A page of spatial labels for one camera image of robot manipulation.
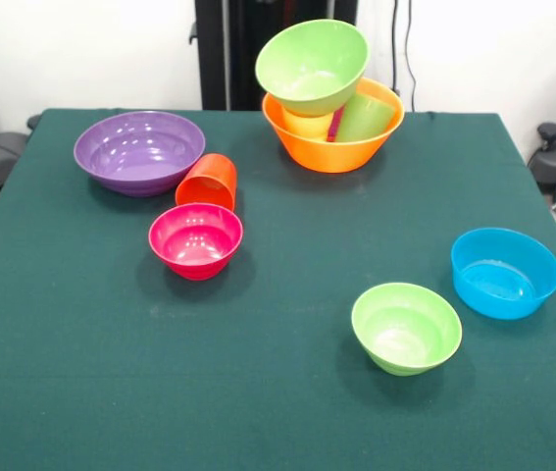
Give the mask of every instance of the plastic bowl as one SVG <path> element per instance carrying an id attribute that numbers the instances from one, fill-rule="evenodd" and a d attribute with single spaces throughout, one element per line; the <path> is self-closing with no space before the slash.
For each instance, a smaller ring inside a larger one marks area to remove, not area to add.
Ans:
<path id="1" fill-rule="evenodd" d="M 411 376 L 440 365 L 461 344 L 454 308 L 427 288 L 388 283 L 365 291 L 352 308 L 360 344 L 384 371 Z"/>
<path id="2" fill-rule="evenodd" d="M 365 165 L 404 120 L 404 106 L 389 88 L 369 78 L 361 78 L 357 90 L 395 108 L 395 116 L 385 132 L 371 139 L 355 142 L 318 142 L 287 130 L 282 107 L 271 95 L 265 95 L 262 111 L 286 148 L 299 165 L 316 172 L 337 174 L 350 172 Z"/>
<path id="3" fill-rule="evenodd" d="M 256 78 L 288 111 L 333 113 L 349 99 L 369 59 L 363 34 L 349 23 L 313 20 L 274 36 L 256 60 Z"/>
<path id="4" fill-rule="evenodd" d="M 103 186 L 128 196 L 154 196 L 181 182 L 205 146 L 203 132 L 186 118 L 137 111 L 88 128 L 74 155 Z"/>
<path id="5" fill-rule="evenodd" d="M 161 214 L 149 229 L 149 245 L 178 275 L 208 280 L 227 265 L 242 241 L 243 228 L 228 209 L 188 203 Z"/>
<path id="6" fill-rule="evenodd" d="M 495 319 L 521 319 L 556 290 L 556 257 L 534 238 L 499 228 L 464 233 L 452 246 L 454 287 Z"/>

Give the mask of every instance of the magenta bowl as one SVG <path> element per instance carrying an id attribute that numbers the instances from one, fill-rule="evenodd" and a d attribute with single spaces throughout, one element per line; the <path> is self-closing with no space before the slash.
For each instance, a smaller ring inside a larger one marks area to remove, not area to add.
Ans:
<path id="1" fill-rule="evenodd" d="M 76 141 L 74 155 L 103 186 L 128 196 L 154 196 L 176 187 L 205 146 L 203 132 L 186 118 L 136 111 L 88 128 Z"/>
<path id="2" fill-rule="evenodd" d="M 202 281 L 223 270 L 242 235 L 240 219 L 223 206 L 188 203 L 158 216 L 149 229 L 149 245 L 178 275 Z"/>

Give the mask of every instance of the orange bowl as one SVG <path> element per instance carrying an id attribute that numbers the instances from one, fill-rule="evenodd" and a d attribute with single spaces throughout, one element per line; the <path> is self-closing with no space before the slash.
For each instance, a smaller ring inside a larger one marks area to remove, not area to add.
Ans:
<path id="1" fill-rule="evenodd" d="M 356 91 L 373 96 L 396 110 L 386 131 L 371 139 L 355 142 L 319 142 L 293 134 L 284 125 L 282 106 L 269 93 L 262 100 L 262 111 L 288 154 L 299 165 L 328 174 L 349 172 L 369 162 L 404 120 L 404 105 L 390 88 L 370 78 L 361 78 Z"/>

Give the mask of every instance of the purple bowl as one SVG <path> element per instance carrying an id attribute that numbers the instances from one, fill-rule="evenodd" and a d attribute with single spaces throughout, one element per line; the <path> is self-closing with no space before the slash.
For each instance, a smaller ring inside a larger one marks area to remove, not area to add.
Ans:
<path id="1" fill-rule="evenodd" d="M 206 138 L 173 113 L 136 111 L 100 121 L 76 141 L 77 164 L 106 188 L 154 196 L 177 186 L 203 154 Z"/>

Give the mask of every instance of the plastic cup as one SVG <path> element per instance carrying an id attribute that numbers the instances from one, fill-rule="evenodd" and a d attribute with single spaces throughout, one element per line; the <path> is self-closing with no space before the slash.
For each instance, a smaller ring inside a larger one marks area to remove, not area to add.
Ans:
<path id="1" fill-rule="evenodd" d="M 395 108 L 368 96 L 354 93 L 345 105 L 335 142 L 354 142 L 383 133 L 395 115 Z"/>
<path id="2" fill-rule="evenodd" d="M 281 111 L 284 114 L 286 127 L 293 134 L 306 137 L 310 140 L 328 140 L 329 126 L 332 124 L 334 113 L 311 118 L 295 115 L 285 108 L 282 108 Z"/>
<path id="3" fill-rule="evenodd" d="M 206 154 L 176 190 L 176 204 L 210 203 L 230 211 L 236 204 L 236 167 L 222 154 Z"/>

